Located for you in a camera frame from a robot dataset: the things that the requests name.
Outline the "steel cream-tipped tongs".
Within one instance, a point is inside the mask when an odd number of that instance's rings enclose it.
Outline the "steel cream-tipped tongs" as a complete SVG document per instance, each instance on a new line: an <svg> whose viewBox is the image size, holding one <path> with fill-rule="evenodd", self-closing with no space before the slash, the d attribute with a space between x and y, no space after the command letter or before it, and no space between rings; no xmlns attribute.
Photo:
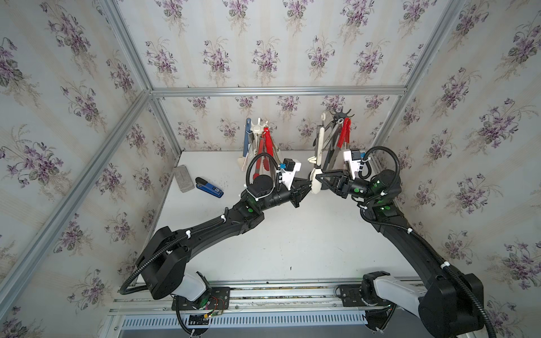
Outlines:
<svg viewBox="0 0 541 338"><path fill-rule="evenodd" d="M308 159L309 163L314 167L310 173L311 192L318 194L321 191L322 184L317 180L316 176L322 173L321 162L323 157L323 146L325 141L325 120L326 113L321 114L321 125L318 127L315 143L315 155Z"/></svg>

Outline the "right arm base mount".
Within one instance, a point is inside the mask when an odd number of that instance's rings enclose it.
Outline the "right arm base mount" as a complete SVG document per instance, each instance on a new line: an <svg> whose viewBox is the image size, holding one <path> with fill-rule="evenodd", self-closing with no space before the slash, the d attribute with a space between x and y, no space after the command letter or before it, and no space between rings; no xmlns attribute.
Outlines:
<svg viewBox="0 0 541 338"><path fill-rule="evenodd" d="M383 333L397 308L392 302L377 296L368 282L341 284L335 288L335 296L343 307L366 307L366 327L372 332Z"/></svg>

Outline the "white utensil rack stand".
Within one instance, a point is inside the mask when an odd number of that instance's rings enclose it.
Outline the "white utensil rack stand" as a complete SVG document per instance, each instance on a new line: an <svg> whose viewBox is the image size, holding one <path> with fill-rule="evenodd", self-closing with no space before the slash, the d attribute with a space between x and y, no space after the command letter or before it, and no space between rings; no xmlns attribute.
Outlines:
<svg viewBox="0 0 541 338"><path fill-rule="evenodd" d="M249 154L247 157L246 168L250 161L256 156L258 141L260 136L262 136L263 128L268 127L267 122L262 121L260 118L257 119L255 123L252 122L252 133L251 133L251 142L249 148Z"/></svg>

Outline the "red handled tongs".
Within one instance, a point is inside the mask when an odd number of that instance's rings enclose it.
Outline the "red handled tongs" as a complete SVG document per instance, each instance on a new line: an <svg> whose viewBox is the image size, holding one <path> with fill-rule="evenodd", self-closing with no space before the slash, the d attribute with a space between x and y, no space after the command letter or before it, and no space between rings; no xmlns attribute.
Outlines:
<svg viewBox="0 0 541 338"><path fill-rule="evenodd" d="M274 145L274 142L273 142L269 127L264 127L263 128L262 137L263 137L263 143L264 143L265 152L270 154L271 156L273 156L273 158L275 159L275 161L277 163L280 163L280 159L279 159L279 156L278 156L278 151L276 149L276 146Z"/></svg>
<svg viewBox="0 0 541 338"><path fill-rule="evenodd" d="M328 153L323 164L324 170L334 169L338 154L342 147L349 143L349 136L351 133L351 118L344 118L341 131L337 132L331 143L328 145Z"/></svg>

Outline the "black steel tongs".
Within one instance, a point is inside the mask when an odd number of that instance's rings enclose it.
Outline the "black steel tongs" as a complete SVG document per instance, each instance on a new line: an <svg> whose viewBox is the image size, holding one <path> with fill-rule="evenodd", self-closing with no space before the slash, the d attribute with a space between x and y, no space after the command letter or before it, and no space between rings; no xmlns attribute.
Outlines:
<svg viewBox="0 0 541 338"><path fill-rule="evenodd" d="M344 123L344 118L334 118L328 125L325 127L325 131L330 130L331 133L325 138L323 147L326 148L331 143L332 139L335 137L336 133L341 131L342 125Z"/></svg>

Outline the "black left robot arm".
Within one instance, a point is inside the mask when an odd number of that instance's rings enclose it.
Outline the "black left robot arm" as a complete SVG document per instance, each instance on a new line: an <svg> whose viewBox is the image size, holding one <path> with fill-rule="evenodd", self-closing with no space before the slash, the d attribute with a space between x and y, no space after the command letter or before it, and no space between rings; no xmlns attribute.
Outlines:
<svg viewBox="0 0 541 338"><path fill-rule="evenodd" d="M246 176L245 190L238 203L216 218L200 225L172 231L158 229L136 260L134 271L120 287L120 294L148 291L155 300L167 296L182 297L203 306L211 296L211 286L200 272L190 275L186 265L204 250L225 239L255 229L265 218L265 211L286 203L299 207L311 191L311 180L298 178L301 162L286 158L277 163L269 153L271 172L255 178Z"/></svg>

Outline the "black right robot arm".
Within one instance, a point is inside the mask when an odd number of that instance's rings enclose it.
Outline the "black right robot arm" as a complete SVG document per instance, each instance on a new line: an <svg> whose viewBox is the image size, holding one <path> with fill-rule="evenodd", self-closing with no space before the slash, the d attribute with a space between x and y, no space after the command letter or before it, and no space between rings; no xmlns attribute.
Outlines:
<svg viewBox="0 0 541 338"><path fill-rule="evenodd" d="M394 169L385 169L373 177L362 175L370 155L385 152ZM425 287L425 294L400 299L398 287L386 287L389 276L372 281L376 296L391 301L420 319L433 337L456 337L485 329L496 337L496 329L484 307L483 283L473 273L464 274L446 260L411 227L403 212L394 205L402 192L400 159L385 146L374 146L365 152L354 150L345 156L346 170L313 170L311 180L342 198L351 197L359 207L362 219L389 240L414 268Z"/></svg>

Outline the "red handled tongs front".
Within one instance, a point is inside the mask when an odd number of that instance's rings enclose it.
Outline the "red handled tongs front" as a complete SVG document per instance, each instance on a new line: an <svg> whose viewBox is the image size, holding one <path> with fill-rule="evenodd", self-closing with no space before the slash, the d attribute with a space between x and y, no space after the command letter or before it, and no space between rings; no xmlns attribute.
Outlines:
<svg viewBox="0 0 541 338"><path fill-rule="evenodd" d="M328 153L323 164L324 170L334 169L338 154L342 147L349 143L349 136L351 133L351 118L344 118L341 131L337 132L331 143L328 145Z"/></svg>

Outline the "red steel tongs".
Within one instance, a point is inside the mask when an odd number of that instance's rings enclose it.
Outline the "red steel tongs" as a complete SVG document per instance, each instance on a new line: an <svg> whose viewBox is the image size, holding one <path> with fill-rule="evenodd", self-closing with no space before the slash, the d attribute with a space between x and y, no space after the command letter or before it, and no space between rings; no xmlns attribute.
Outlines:
<svg viewBox="0 0 541 338"><path fill-rule="evenodd" d="M266 153L266 136L265 135L262 135L259 138L256 155L263 154L263 153ZM256 168L255 170L257 173L263 172L264 170L269 171L270 161L265 156L261 156L258 159L256 159L255 168Z"/></svg>

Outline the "blue handled cream tongs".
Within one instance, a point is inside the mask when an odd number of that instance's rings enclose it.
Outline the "blue handled cream tongs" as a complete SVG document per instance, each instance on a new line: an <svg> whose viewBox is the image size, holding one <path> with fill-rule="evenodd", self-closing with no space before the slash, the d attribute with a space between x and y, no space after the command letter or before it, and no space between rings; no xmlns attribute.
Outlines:
<svg viewBox="0 0 541 338"><path fill-rule="evenodd" d="M245 121L245 132L244 132L244 139L243 139L243 148L242 148L242 156L238 159L238 165L242 172L246 169L246 162L247 157L249 154L249 148L250 148L250 142L251 142L251 133L252 133L252 120L251 118L247 118Z"/></svg>

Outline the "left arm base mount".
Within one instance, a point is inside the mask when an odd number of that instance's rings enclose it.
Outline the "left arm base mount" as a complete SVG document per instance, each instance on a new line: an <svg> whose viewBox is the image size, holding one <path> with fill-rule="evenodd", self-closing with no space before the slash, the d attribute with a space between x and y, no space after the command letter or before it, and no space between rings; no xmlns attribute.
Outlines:
<svg viewBox="0 0 541 338"><path fill-rule="evenodd" d="M216 287L205 291L200 298L189 301L185 297L173 296L172 309L178 324L189 337L201 337L209 329L211 319L220 316L229 308L230 287ZM182 311L204 311L199 315L183 317Z"/></svg>

